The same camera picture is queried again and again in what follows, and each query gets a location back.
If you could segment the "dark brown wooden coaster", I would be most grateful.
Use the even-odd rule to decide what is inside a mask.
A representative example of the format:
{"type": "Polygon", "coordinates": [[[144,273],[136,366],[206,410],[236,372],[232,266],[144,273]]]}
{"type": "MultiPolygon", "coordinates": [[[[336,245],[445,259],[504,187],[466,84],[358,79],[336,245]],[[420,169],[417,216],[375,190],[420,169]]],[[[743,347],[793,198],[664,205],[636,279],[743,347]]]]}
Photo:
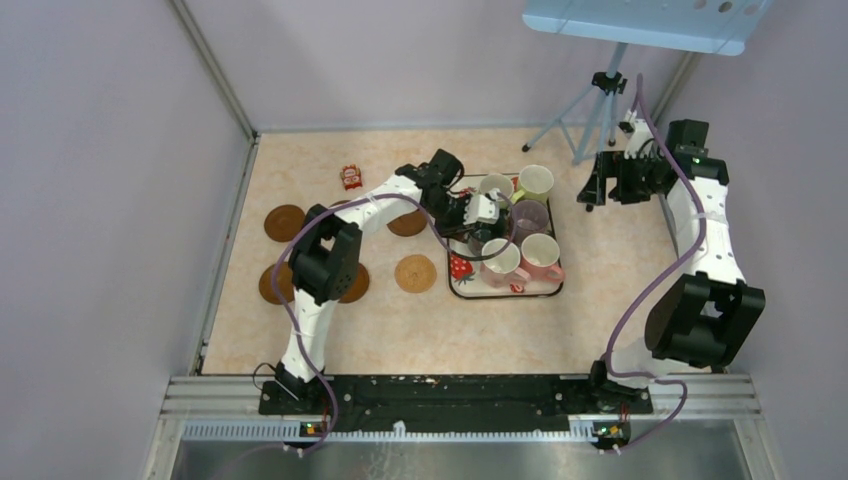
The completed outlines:
{"type": "Polygon", "coordinates": [[[412,237],[428,226],[428,216],[420,211],[402,215],[388,223],[391,233],[400,237],[412,237]]]}

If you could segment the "dark green mug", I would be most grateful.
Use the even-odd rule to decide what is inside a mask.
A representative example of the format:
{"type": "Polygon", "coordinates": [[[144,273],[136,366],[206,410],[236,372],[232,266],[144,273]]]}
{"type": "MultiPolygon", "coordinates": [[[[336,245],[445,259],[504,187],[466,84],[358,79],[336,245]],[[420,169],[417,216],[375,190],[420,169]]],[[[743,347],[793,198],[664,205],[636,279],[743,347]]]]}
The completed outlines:
{"type": "Polygon", "coordinates": [[[476,224],[467,236],[467,246],[471,254],[475,257],[482,254],[482,249],[486,243],[491,240],[503,238],[506,229],[503,226],[495,224],[476,224]]]}

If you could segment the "woven rattan coaster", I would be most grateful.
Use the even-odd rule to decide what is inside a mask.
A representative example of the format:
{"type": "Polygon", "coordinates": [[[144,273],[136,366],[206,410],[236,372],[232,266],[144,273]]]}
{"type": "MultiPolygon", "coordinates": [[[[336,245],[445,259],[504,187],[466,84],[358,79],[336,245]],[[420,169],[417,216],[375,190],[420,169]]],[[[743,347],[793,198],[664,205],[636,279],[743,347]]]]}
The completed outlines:
{"type": "Polygon", "coordinates": [[[420,294],[428,291],[437,278],[435,264],[421,254],[402,258],[394,271],[397,285],[407,293],[420,294]]]}

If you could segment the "brown wooden round coaster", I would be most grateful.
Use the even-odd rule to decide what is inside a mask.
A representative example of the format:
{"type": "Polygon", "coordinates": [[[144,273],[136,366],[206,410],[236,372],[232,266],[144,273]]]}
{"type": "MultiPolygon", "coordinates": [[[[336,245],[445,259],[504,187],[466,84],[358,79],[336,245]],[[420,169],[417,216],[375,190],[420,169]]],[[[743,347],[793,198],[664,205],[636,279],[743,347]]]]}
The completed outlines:
{"type": "Polygon", "coordinates": [[[266,235],[276,242],[289,242],[300,231],[305,219],[304,210],[293,204],[272,209],[263,222],[266,235]]]}

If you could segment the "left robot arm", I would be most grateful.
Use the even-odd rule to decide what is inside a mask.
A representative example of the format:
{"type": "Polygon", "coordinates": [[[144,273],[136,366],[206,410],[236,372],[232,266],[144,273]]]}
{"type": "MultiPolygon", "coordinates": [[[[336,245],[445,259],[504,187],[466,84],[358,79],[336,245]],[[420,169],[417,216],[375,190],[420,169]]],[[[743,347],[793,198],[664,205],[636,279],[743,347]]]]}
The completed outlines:
{"type": "Polygon", "coordinates": [[[316,204],[274,267],[289,267],[293,299],[283,306],[291,322],[288,345],[274,369],[273,386],[297,413],[319,404],[328,330],[341,298],[352,290],[364,239],[400,217],[420,212],[440,242],[497,222],[496,201],[453,191],[464,166],[439,149],[430,161],[406,164],[375,189],[335,207],[316,204]]]}

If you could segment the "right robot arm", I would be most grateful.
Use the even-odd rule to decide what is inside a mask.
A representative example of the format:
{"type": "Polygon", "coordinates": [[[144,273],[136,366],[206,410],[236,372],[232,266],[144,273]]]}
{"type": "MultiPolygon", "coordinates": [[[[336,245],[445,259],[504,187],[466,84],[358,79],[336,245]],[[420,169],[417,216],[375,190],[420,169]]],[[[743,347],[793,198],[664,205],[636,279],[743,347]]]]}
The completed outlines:
{"type": "Polygon", "coordinates": [[[586,397],[600,412],[614,411],[678,367],[727,367],[766,305],[764,291],[747,282],[735,259],[726,215],[729,171],[708,153],[708,123],[673,121],[665,143],[633,110],[619,126],[627,145],[597,154],[577,200],[592,209],[658,197],[677,254],[671,268],[677,278],[648,313],[643,336],[618,348],[623,327],[617,325],[593,363],[586,397]]]}

